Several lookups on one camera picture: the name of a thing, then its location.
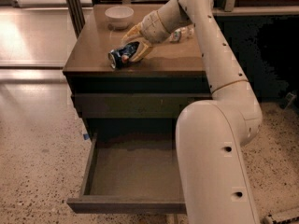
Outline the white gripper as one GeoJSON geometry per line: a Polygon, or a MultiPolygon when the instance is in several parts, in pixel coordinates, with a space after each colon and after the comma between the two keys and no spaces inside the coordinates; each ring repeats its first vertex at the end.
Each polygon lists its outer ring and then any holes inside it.
{"type": "Polygon", "coordinates": [[[122,43],[132,42],[135,53],[129,61],[137,63],[153,50],[152,44],[164,42],[171,34],[169,28],[170,18],[161,10],[154,10],[144,17],[141,24],[132,27],[121,39],[122,43]]]}

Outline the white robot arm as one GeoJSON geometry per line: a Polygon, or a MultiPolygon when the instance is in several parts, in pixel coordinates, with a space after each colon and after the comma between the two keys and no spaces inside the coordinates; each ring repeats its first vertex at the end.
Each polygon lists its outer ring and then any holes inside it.
{"type": "Polygon", "coordinates": [[[258,133],[263,115],[212,8],[213,0],[170,0],[122,41],[154,45],[193,25],[211,97],[186,106],[176,126],[189,224],[260,224],[241,148],[258,133]]]}

